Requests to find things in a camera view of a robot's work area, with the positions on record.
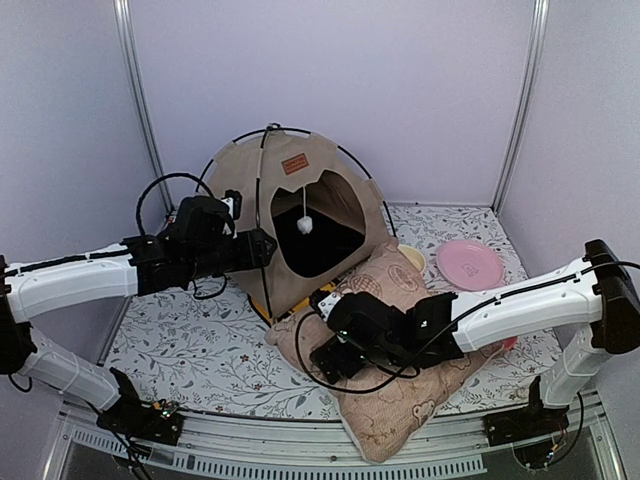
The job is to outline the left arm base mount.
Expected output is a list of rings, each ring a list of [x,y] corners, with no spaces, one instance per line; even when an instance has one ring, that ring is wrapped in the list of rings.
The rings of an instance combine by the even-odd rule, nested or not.
[[[144,402],[125,373],[116,368],[109,372],[115,377],[119,397],[111,407],[100,411],[96,425],[127,438],[176,446],[184,424],[177,406],[167,400]]]

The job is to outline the beige fabric pet tent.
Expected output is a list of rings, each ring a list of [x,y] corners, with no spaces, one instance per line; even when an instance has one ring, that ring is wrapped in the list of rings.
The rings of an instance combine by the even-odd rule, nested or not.
[[[202,177],[216,195],[241,193],[238,229],[260,227],[277,241],[267,267],[232,276],[268,323],[292,313],[396,235],[364,165],[308,130],[270,124],[241,135],[213,156]]]

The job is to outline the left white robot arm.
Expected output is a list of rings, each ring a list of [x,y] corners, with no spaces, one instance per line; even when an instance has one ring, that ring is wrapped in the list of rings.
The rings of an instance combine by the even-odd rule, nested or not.
[[[78,397],[128,434],[148,426],[148,412],[128,378],[94,365],[35,329],[31,319],[107,298],[187,289],[204,277],[264,268],[277,250],[261,228],[240,231],[242,200],[185,198],[173,222],[156,235],[141,233],[99,251],[1,265],[1,372],[37,379]]]

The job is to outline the brown patterned pet cushion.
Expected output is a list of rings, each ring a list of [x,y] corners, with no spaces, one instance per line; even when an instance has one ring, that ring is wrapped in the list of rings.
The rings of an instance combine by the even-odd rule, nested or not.
[[[312,307],[266,334],[294,368],[325,382],[361,456],[382,463],[398,453],[476,371],[503,350],[494,342],[463,353],[440,334],[453,295],[427,290],[396,240],[338,284],[328,319]]]

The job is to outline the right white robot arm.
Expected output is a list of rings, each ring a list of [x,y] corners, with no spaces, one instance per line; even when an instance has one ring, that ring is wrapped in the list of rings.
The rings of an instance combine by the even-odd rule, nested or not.
[[[317,292],[312,308],[332,337],[310,360],[334,389],[368,364],[427,369],[511,337],[567,324],[574,339],[539,381],[535,400],[517,415],[517,427],[537,436],[556,409],[614,355],[639,346],[639,296],[628,273],[602,240],[585,254],[546,275],[482,292],[443,293],[419,300],[407,311],[370,293]]]

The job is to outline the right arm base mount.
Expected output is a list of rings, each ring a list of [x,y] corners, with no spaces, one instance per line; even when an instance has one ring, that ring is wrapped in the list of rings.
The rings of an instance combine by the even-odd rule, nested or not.
[[[560,450],[569,426],[569,407],[546,407],[542,401],[540,384],[541,377],[537,376],[529,386],[526,406],[483,417],[484,432],[491,447],[547,437],[542,443],[514,449],[515,459],[528,470],[548,468],[562,458]]]

